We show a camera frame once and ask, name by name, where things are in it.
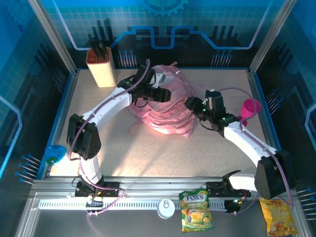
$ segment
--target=speckled countertop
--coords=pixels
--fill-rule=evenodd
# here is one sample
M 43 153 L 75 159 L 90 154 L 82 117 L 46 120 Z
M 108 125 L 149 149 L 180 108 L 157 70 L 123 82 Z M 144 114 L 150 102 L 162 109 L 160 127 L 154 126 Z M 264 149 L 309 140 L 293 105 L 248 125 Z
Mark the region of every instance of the speckled countertop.
M 237 86 L 251 92 L 245 70 L 181 71 L 192 87 L 199 84 L 207 89 Z M 132 69 L 117 70 L 118 80 L 135 73 L 136 70 Z M 61 135 L 61 145 L 69 150 L 66 143 L 69 117 L 89 111 L 113 89 L 99 88 L 90 71 L 81 70 Z M 200 98 L 204 94 L 204 89 L 196 92 Z M 227 112 L 239 116 L 247 96 L 236 90 L 224 91 L 222 95 Z M 218 133 L 204 129 L 198 121 L 190 138 L 163 135 L 144 124 L 133 126 L 138 121 L 125 108 L 100 131 L 102 148 L 98 160 L 105 176 L 222 176 L 236 169 L 255 171 L 254 164 L 238 147 Z M 258 117 L 250 120 L 247 128 L 264 141 Z M 78 168 L 77 161 L 64 161 L 53 166 L 50 175 L 76 176 Z

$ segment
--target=yellow snack bag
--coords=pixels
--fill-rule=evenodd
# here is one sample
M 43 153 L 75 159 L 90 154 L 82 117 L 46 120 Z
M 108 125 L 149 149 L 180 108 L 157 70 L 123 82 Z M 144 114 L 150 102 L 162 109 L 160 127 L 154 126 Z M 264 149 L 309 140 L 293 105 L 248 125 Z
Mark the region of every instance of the yellow snack bag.
M 263 215 L 267 222 L 268 236 L 298 234 L 290 207 L 280 200 L 260 199 Z
M 207 190 L 184 191 L 179 194 L 179 198 L 182 212 L 182 233 L 213 229 Z

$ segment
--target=pink fabric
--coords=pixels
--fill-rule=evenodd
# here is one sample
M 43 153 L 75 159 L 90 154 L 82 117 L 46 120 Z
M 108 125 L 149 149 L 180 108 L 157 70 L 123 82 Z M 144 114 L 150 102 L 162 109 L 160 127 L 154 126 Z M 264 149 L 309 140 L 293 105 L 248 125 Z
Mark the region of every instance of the pink fabric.
M 163 134 L 182 134 L 189 137 L 193 132 L 195 116 L 188 110 L 184 102 L 190 96 L 194 96 L 193 89 L 186 78 L 175 67 L 174 62 L 170 66 L 154 66 L 156 73 L 164 73 L 165 81 L 159 87 L 171 92 L 171 99 L 165 103 L 148 101 L 147 105 L 138 108 L 134 104 L 128 106 L 129 110 L 144 124 Z M 143 105 L 146 101 L 138 99 L 137 104 Z

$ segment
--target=fox's candy bag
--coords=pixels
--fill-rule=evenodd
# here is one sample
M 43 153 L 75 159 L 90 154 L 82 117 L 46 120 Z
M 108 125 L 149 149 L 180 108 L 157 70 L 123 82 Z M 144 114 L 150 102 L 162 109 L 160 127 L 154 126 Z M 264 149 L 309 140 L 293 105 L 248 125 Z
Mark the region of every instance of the fox's candy bag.
M 213 229 L 212 216 L 205 189 L 180 193 L 182 232 L 207 231 Z

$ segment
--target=can lid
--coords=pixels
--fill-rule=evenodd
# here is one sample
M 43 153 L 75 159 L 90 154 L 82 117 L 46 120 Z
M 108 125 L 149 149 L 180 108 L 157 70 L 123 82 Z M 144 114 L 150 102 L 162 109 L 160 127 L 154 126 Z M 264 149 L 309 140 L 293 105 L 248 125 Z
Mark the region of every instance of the can lid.
M 175 206 L 173 201 L 169 200 L 169 199 L 162 199 L 157 207 L 157 213 L 158 215 L 163 218 L 163 219 L 167 219 L 170 218 L 175 211 Z

